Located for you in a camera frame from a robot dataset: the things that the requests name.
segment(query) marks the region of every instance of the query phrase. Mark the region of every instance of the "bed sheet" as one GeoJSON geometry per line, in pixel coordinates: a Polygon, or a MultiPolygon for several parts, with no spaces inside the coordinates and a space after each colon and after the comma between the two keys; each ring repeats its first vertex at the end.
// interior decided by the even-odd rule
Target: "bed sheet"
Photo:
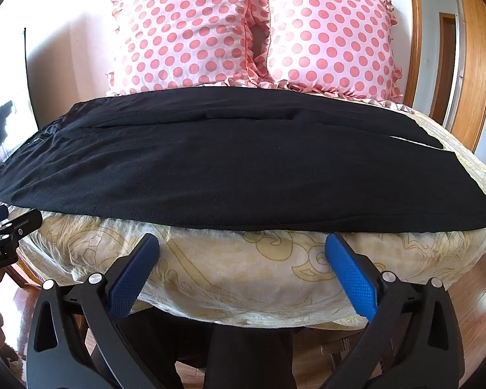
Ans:
{"type": "MultiPolygon", "coordinates": [[[[486,166],[472,152],[427,116],[402,105],[391,107],[454,151],[486,193],[486,166]]],[[[9,210],[14,218],[27,209],[9,210]]],[[[44,280],[69,285],[105,272],[149,232],[158,237],[161,256],[135,310],[151,304],[178,316],[249,327],[359,328],[366,323],[355,314],[325,260],[325,233],[193,230],[46,211],[42,215],[42,227],[21,240],[18,254],[44,280]]],[[[379,270],[414,283],[439,277],[446,288],[486,252],[486,228],[344,237],[379,270]]]]}

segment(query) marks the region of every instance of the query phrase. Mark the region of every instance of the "polka dot pillow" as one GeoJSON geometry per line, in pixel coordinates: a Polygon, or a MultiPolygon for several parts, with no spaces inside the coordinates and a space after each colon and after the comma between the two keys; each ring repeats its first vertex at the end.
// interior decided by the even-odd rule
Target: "polka dot pillow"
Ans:
{"type": "Polygon", "coordinates": [[[113,0],[120,47],[114,94],[256,76],[249,0],[113,0]]]}
{"type": "Polygon", "coordinates": [[[266,81],[356,99],[397,100],[388,0],[270,0],[266,81]]]}

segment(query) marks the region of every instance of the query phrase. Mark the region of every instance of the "pant leg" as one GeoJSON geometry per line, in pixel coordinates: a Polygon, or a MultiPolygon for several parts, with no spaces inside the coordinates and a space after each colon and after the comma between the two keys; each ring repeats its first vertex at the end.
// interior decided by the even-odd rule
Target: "pant leg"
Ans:
{"type": "MultiPolygon", "coordinates": [[[[122,318],[117,325],[142,362],[166,389],[184,389],[175,369],[180,325],[168,316],[171,315],[151,308],[122,318]]],[[[92,352],[92,361],[100,374],[116,381],[97,347],[92,352]]]]}
{"type": "Polygon", "coordinates": [[[296,389],[292,335],[215,325],[203,389],[296,389]]]}

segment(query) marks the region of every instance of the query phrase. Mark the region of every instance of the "black trousers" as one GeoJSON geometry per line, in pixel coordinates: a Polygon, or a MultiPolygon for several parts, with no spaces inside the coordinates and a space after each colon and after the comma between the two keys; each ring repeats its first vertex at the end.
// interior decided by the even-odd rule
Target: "black trousers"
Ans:
{"type": "MultiPolygon", "coordinates": [[[[296,389],[291,329],[253,329],[175,317],[156,308],[118,321],[125,339],[166,387],[184,389],[175,362],[206,367],[203,389],[296,389]]],[[[97,371],[114,378],[98,348],[97,371]]]]}

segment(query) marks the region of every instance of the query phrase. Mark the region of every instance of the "yellow patterned bed sheet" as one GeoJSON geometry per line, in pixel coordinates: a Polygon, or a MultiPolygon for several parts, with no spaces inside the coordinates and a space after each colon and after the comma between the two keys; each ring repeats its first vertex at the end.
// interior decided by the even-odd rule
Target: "yellow patterned bed sheet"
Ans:
{"type": "MultiPolygon", "coordinates": [[[[486,166],[427,116],[414,118],[457,154],[486,193],[486,166]]],[[[10,206],[10,218],[26,209],[10,206]]],[[[203,321],[252,327],[363,327],[324,257],[320,232],[191,230],[157,224],[42,212],[43,225],[21,241],[19,255],[42,279],[60,285],[105,272],[146,233],[158,237],[161,255],[137,308],[155,305],[203,321]]],[[[439,277],[446,287],[486,251],[486,228],[436,234],[344,235],[357,253],[380,270],[424,283],[439,277]]]]}

